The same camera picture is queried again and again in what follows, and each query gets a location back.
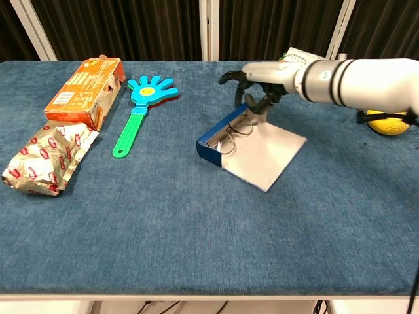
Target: crumpled foil package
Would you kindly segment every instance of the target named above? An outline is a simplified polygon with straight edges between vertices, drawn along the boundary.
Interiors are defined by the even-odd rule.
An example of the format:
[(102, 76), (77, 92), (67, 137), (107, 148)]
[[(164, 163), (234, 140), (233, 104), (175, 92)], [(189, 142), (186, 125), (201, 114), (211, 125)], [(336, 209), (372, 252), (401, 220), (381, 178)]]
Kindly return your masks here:
[(1, 180), (21, 192), (57, 196), (98, 134), (84, 123), (48, 121), (12, 158)]

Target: blue plastic hand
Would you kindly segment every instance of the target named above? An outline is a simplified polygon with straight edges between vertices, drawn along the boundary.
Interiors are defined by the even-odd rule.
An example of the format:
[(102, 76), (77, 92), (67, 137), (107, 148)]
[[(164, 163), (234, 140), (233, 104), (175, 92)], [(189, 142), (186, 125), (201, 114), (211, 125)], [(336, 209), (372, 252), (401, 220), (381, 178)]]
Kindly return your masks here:
[(177, 88), (169, 88), (174, 82), (172, 78), (165, 78), (162, 82), (160, 79), (158, 75), (153, 76), (149, 83), (148, 77), (143, 75), (139, 78), (139, 84), (136, 80), (128, 81), (128, 87), (132, 90), (131, 101), (136, 104), (132, 114), (146, 114), (148, 106), (179, 95)]

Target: orange cardboard box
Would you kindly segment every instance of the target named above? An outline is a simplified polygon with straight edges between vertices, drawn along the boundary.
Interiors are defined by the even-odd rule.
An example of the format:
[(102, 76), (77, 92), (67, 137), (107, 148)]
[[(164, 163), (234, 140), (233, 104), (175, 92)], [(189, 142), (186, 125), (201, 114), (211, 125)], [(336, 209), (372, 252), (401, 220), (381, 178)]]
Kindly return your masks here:
[(52, 98), (44, 114), (48, 120), (83, 122), (99, 131), (125, 79), (119, 58), (100, 55), (87, 59)]

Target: blue felt tablecloth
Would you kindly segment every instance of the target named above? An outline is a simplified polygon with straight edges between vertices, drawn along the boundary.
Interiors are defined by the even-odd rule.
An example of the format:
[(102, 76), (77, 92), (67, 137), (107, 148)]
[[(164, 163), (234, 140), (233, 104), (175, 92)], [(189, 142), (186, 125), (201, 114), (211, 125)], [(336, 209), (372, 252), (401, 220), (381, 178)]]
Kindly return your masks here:
[[(0, 64), (0, 168), (45, 123), (80, 62)], [(233, 110), (242, 62), (126, 62), (173, 77), (130, 155), (111, 151), (126, 83), (59, 197), (0, 186), (0, 293), (405, 295), (419, 260), (419, 141), (382, 137), (355, 111), (285, 96), (271, 123), (308, 138), (264, 194), (201, 159), (196, 139)], [(256, 96), (261, 91), (253, 90)]]

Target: robotic arm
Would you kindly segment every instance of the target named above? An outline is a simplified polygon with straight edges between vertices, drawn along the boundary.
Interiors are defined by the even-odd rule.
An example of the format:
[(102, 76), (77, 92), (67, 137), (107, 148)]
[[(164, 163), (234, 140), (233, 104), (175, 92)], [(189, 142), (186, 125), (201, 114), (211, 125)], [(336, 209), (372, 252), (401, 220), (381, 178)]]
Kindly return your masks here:
[[(261, 114), (282, 95), (298, 94), (314, 103), (390, 114), (371, 115), (366, 120), (394, 116), (417, 124), (419, 115), (419, 61), (411, 59), (318, 60), (304, 67), (280, 61), (252, 62), (241, 71), (225, 73), (219, 80), (239, 81), (236, 105), (241, 104), (246, 88), (260, 85), (266, 95), (256, 102), (245, 94), (249, 109)], [(407, 111), (407, 115), (393, 114)]]

